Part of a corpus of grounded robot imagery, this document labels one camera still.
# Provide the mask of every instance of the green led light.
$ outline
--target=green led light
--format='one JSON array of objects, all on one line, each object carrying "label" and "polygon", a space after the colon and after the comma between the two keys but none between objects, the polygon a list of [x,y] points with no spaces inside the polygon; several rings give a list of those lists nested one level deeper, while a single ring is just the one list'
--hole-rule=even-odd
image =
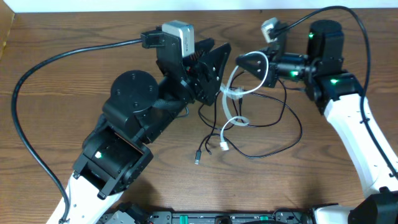
[{"label": "green led light", "polygon": [[188,215],[181,215],[180,216],[180,224],[189,224]]},{"label": "green led light", "polygon": [[290,75],[291,76],[296,76],[296,75],[299,75],[299,72],[298,71],[291,71]]},{"label": "green led light", "polygon": [[330,82],[331,82],[331,84],[336,85],[336,83],[338,82],[338,80],[337,80],[337,79],[331,79]]},{"label": "green led light", "polygon": [[100,159],[102,157],[102,153],[100,153],[99,151],[95,154],[95,157],[97,159]]}]

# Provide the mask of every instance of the round motor cap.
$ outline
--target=round motor cap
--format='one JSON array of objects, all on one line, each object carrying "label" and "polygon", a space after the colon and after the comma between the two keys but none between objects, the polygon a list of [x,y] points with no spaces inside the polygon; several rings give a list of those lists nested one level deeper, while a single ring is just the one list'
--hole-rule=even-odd
[{"label": "round motor cap", "polygon": [[138,113],[150,108],[159,96],[155,78],[140,70],[124,72],[114,81],[111,98]]}]

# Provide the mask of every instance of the wooden table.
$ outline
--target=wooden table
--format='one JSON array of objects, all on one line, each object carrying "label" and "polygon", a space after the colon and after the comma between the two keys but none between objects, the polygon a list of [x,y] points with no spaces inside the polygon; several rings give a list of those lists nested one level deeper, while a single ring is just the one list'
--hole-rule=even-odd
[{"label": "wooden table", "polygon": [[[294,22],[312,10],[211,12],[101,12],[18,14],[0,63],[0,217],[2,223],[43,223],[61,199],[58,189],[32,159],[16,134],[10,113],[11,93],[19,77],[35,64],[61,52],[139,37],[164,22],[178,19],[195,26],[196,40],[212,37],[229,42],[232,53],[224,82],[237,55],[266,45],[260,25],[278,17]],[[368,98],[374,116],[391,146],[398,149],[398,9],[356,10],[369,32],[373,58]],[[342,11],[324,12],[289,34],[288,52],[305,52],[308,27],[315,19],[334,19],[345,32],[345,65],[361,81],[365,48],[355,21]],[[74,55],[35,73],[22,87],[18,112],[25,133],[64,185],[84,138],[94,128],[114,79],[127,70],[144,70],[158,81],[155,50],[139,45]],[[250,75],[236,82],[258,85]],[[280,86],[261,92],[283,97]],[[303,123],[302,140],[275,156],[250,160],[234,150],[221,152],[214,138],[213,155],[195,151],[210,132],[199,119],[199,103],[190,116],[175,120],[154,144],[154,159],[123,195],[147,209],[176,211],[264,211],[304,208],[338,202],[356,206],[363,194],[354,166],[335,131],[303,93],[289,91],[287,102]],[[243,113],[256,123],[279,115],[274,101],[248,96]],[[204,108],[210,119],[213,108]],[[224,122],[219,113],[219,125]],[[294,142],[299,127],[286,112],[271,128],[233,128],[226,135],[250,154],[271,152]]]}]

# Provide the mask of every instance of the black cable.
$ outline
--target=black cable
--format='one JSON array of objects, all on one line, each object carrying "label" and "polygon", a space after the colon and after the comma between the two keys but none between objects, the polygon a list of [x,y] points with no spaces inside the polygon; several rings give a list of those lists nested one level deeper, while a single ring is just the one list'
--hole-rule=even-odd
[{"label": "black cable", "polygon": [[301,92],[305,93],[305,88],[299,88],[299,87],[296,87],[296,88],[286,87],[286,90],[301,91]]},{"label": "black cable", "polygon": [[101,50],[101,49],[108,49],[108,48],[113,48],[113,47],[122,47],[130,44],[136,44],[142,42],[141,39],[135,39],[135,40],[128,40],[124,42],[118,42],[114,44],[106,44],[106,45],[99,45],[99,46],[94,46],[94,47],[84,47],[76,50],[71,50],[62,54],[58,54],[56,56],[53,56],[47,60],[44,60],[43,62],[40,62],[33,68],[31,68],[29,71],[27,71],[17,82],[17,85],[15,86],[14,92],[12,94],[12,100],[11,100],[11,114],[12,114],[12,119],[14,120],[14,125],[15,129],[17,130],[17,133],[19,137],[21,138],[22,142],[24,143],[25,147],[28,149],[28,151],[32,154],[33,158],[40,164],[40,166],[43,167],[44,171],[51,177],[51,179],[54,181],[55,185],[58,187],[58,189],[61,191],[63,200],[65,202],[65,211],[64,214],[62,215],[62,218],[60,219],[60,223],[64,223],[67,221],[68,213],[69,213],[69,208],[70,208],[70,202],[68,199],[68,195],[65,191],[65,189],[62,187],[62,183],[60,180],[57,178],[57,176],[52,172],[52,170],[47,166],[47,164],[40,158],[40,156],[36,153],[32,145],[30,145],[30,142],[25,136],[25,133],[22,130],[21,124],[19,123],[18,119],[18,114],[17,114],[17,99],[18,99],[18,93],[19,90],[21,89],[21,86],[24,84],[24,82],[38,69],[48,65],[51,62],[54,62],[58,59],[64,58],[69,55],[74,55],[77,53],[82,53],[82,52],[87,52],[87,51],[92,51],[92,50]]},{"label": "black cable", "polygon": [[[239,73],[236,75],[236,77],[242,75],[244,72],[246,72],[246,71],[239,72]],[[221,92],[219,91],[219,92],[216,94],[216,96],[215,96],[215,97],[216,97],[216,98],[215,98],[215,101],[214,101],[214,105],[215,105],[215,106],[216,106],[216,103],[217,103],[217,97],[218,97],[218,95],[219,95],[220,93],[221,93]],[[235,101],[234,101],[233,99],[231,99],[231,101],[232,101],[232,104],[234,105],[236,116],[238,116],[239,114],[238,114],[238,110],[236,109]],[[209,126],[210,128],[212,128],[212,129],[214,128],[214,129],[217,130],[217,131],[221,131],[221,128],[217,128],[217,127],[215,127],[215,126],[212,126],[212,125],[208,124],[208,123],[205,121],[205,119],[207,119],[207,118],[201,113],[201,109],[203,108],[204,105],[205,105],[205,104],[202,103],[202,105],[201,105],[201,106],[199,107],[199,109],[198,109],[199,118],[204,122],[205,125]],[[233,126],[234,126],[234,124],[231,123],[231,126],[225,128],[224,131],[227,131],[227,130],[231,129]]]},{"label": "black cable", "polygon": [[390,170],[391,170],[391,172],[392,172],[392,173],[390,174],[390,176],[391,176],[391,177],[396,177],[396,179],[398,180],[398,173],[397,173],[397,171],[395,170],[395,168],[394,168],[394,166],[392,165],[391,161],[388,159],[388,157],[386,156],[386,153],[384,153],[382,147],[380,146],[379,142],[377,141],[376,137],[374,136],[374,134],[373,134],[373,132],[372,132],[372,129],[371,129],[371,127],[369,126],[368,119],[367,119],[367,117],[366,117],[366,115],[365,115],[364,101],[365,101],[365,96],[366,96],[366,92],[367,92],[367,90],[368,90],[369,81],[370,81],[370,76],[371,76],[371,48],[370,48],[368,33],[366,32],[366,28],[365,28],[365,26],[363,25],[361,19],[358,17],[358,15],[357,15],[352,9],[349,9],[349,8],[347,8],[347,7],[344,7],[344,6],[330,6],[330,7],[324,7],[323,9],[319,9],[319,10],[316,10],[316,11],[314,11],[314,12],[311,12],[310,14],[304,16],[303,18],[299,19],[297,22],[294,22],[293,24],[291,24],[291,25],[289,25],[289,26],[287,26],[287,27],[284,27],[284,28],[281,28],[281,29],[279,29],[279,30],[276,30],[277,33],[275,34],[275,37],[277,37],[278,35],[281,35],[282,33],[284,33],[284,32],[286,32],[286,31],[290,30],[291,28],[293,28],[293,27],[295,27],[295,26],[297,26],[298,24],[300,24],[300,23],[303,22],[304,20],[306,20],[306,19],[308,19],[308,18],[310,18],[310,17],[312,17],[312,16],[314,16],[314,15],[320,13],[320,12],[324,12],[324,11],[332,10],[332,9],[341,9],[341,10],[344,10],[344,11],[349,12],[349,13],[354,17],[355,21],[358,23],[359,28],[360,28],[361,31],[362,31],[362,35],[363,35],[363,38],[364,38],[364,41],[365,41],[366,58],[367,58],[367,60],[366,60],[366,78],[365,78],[365,84],[364,84],[364,86],[363,86],[363,94],[362,94],[362,96],[361,96],[361,100],[360,100],[360,104],[359,104],[359,107],[360,107],[360,110],[361,110],[361,116],[362,116],[363,123],[364,123],[364,125],[365,125],[365,127],[366,127],[366,130],[368,130],[368,133],[369,133],[369,135],[370,135],[370,137],[371,137],[371,139],[372,139],[374,145],[377,147],[377,149],[378,149],[380,155],[382,156],[382,158],[383,158],[384,161],[386,162],[388,168],[390,168]]},{"label": "black cable", "polygon": [[275,220],[276,220],[276,216],[275,216],[276,213],[279,212],[279,211],[281,211],[281,210],[287,210],[288,212],[292,213],[293,216],[294,216],[294,218],[298,221],[298,223],[301,223],[301,221],[297,218],[296,214],[295,214],[293,211],[291,211],[291,209],[285,208],[285,207],[278,208],[277,210],[274,211],[274,213],[272,214],[272,217],[273,217]]},{"label": "black cable", "polygon": [[[260,96],[260,97],[263,97],[263,98],[269,98],[269,99],[275,100],[275,101],[277,101],[277,102],[279,102],[279,103],[282,103],[282,104],[284,103],[283,101],[281,101],[281,100],[279,100],[279,99],[277,99],[277,98],[274,98],[274,97],[272,97],[272,96],[262,95],[262,94],[258,94],[258,93],[250,93],[250,94],[252,94],[252,95],[254,95],[254,96]],[[298,117],[298,116],[296,115],[296,113],[291,109],[291,107],[289,107],[287,104],[285,104],[285,107],[286,107],[287,109],[289,109],[289,111],[295,116],[295,118],[296,118],[298,124],[300,125],[300,136],[299,136],[298,139],[297,139],[293,144],[291,144],[290,146],[285,147],[285,148],[283,148],[283,149],[279,149],[278,151],[274,151],[274,152],[271,152],[271,153],[268,153],[268,154],[261,155],[261,156],[250,156],[250,155],[247,155],[247,154],[243,153],[243,152],[242,152],[240,149],[238,149],[238,147],[236,147],[228,138],[226,138],[226,137],[224,136],[225,140],[226,140],[230,145],[232,145],[232,146],[234,147],[234,149],[237,150],[241,155],[243,155],[244,157],[250,158],[250,159],[259,159],[259,158],[269,157],[269,156],[275,155],[275,154],[277,154],[277,153],[280,153],[280,152],[282,152],[282,151],[284,151],[284,150],[286,150],[286,149],[290,149],[291,147],[295,146],[295,145],[301,140],[301,138],[302,138],[302,136],[303,136],[303,126],[302,126],[302,124],[301,124],[301,121],[300,121],[299,117]],[[218,134],[218,133],[213,133],[213,134],[207,135],[207,136],[202,140],[202,142],[200,143],[200,145],[199,145],[199,150],[201,149],[201,147],[202,147],[203,143],[205,142],[205,140],[206,140],[207,138],[211,137],[211,136],[220,136],[220,134]]]},{"label": "black cable", "polygon": [[285,85],[284,85],[280,80],[278,80],[278,81],[279,81],[280,84],[284,87],[284,90],[285,90],[285,98],[284,98],[284,102],[283,102],[283,107],[282,107],[282,111],[280,112],[280,115],[279,115],[278,120],[275,121],[275,122],[273,122],[273,123],[271,123],[271,124],[262,124],[262,125],[248,124],[248,125],[247,125],[248,127],[252,127],[252,128],[264,128],[264,127],[269,127],[269,126],[273,126],[273,125],[279,123],[279,121],[282,119],[282,116],[284,115],[284,111],[285,111],[285,105],[286,105],[286,99],[287,99],[287,92],[286,92],[286,87],[285,87]]},{"label": "black cable", "polygon": [[[219,94],[220,94],[220,91],[215,95],[215,100],[214,100],[214,123],[213,123],[212,126],[210,126],[210,125],[208,124],[208,126],[211,127],[211,133],[210,133],[210,136],[207,138],[206,143],[205,143],[205,149],[206,149],[206,151],[207,151],[210,155],[211,155],[211,151],[210,151],[210,149],[207,147],[207,145],[208,145],[209,140],[210,140],[210,138],[211,138],[211,134],[214,133],[214,130],[215,130],[215,129],[219,129],[219,130],[221,131],[221,128],[216,128],[216,121],[217,121],[217,107],[216,107],[216,104],[217,104],[217,98],[218,98],[218,95],[219,95]],[[204,104],[202,104],[202,105],[199,107],[198,114],[199,114],[200,119],[201,119],[205,124],[207,124],[207,122],[204,121],[204,119],[201,117],[202,114],[201,114],[200,110],[201,110],[201,108],[203,107],[203,105],[204,105]],[[233,126],[234,126],[234,124],[232,124],[230,127],[226,128],[225,131],[231,129]]]}]

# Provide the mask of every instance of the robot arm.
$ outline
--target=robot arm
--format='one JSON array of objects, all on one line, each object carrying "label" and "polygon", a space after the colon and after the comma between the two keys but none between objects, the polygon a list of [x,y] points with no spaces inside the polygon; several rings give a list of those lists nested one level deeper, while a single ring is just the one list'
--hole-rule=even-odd
[{"label": "robot arm", "polygon": [[[339,205],[313,209],[313,219],[321,223],[394,223],[398,181],[392,169],[397,170],[398,158],[371,114],[368,100],[364,99],[363,121],[360,109],[363,89],[356,77],[342,69],[344,34],[335,21],[316,21],[310,26],[307,54],[285,53],[286,33],[277,37],[273,32],[285,27],[276,18],[265,21],[263,34],[270,47],[262,49],[269,58],[269,74],[264,86],[274,87],[279,77],[304,81],[305,92],[314,101],[319,112],[334,127],[353,161],[366,200],[356,208]],[[256,73],[259,60],[256,55],[238,57],[236,63],[262,79]],[[381,145],[382,156],[371,139],[367,122]]]},{"label": "robot arm", "polygon": [[[156,140],[188,103],[212,105],[231,47],[213,39],[194,43],[193,26],[180,21],[141,34],[144,48],[156,48],[164,74],[158,84],[133,70],[117,77],[95,130],[85,139],[73,165],[67,194],[69,223],[96,223],[152,160],[146,146]],[[47,223],[58,223],[61,199]]]},{"label": "robot arm", "polygon": [[[341,96],[331,100],[325,109],[327,121],[334,127],[343,141],[359,175],[365,198],[378,194],[381,187],[398,190],[397,179],[390,176],[390,170],[375,147],[359,113],[358,94]],[[384,137],[365,99],[366,116],[369,125],[390,161],[397,164],[398,158]]]},{"label": "robot arm", "polygon": [[[273,29],[284,26],[273,18],[263,24],[263,33],[267,37]],[[307,96],[342,139],[359,175],[365,198],[379,193],[381,187],[398,190],[397,179],[391,177],[389,167],[363,124],[359,108],[363,89],[352,73],[342,69],[344,34],[340,24],[328,20],[314,22],[306,55],[285,53],[285,33],[271,41],[270,47],[261,50],[270,60],[271,75],[269,73],[264,86],[274,87],[279,77],[304,81]],[[238,57],[236,63],[261,79],[261,74],[256,73],[257,65],[251,63],[258,59],[256,57]],[[365,122],[369,123],[384,153],[397,169],[398,158],[373,118],[367,99],[364,108],[368,117]]]}]

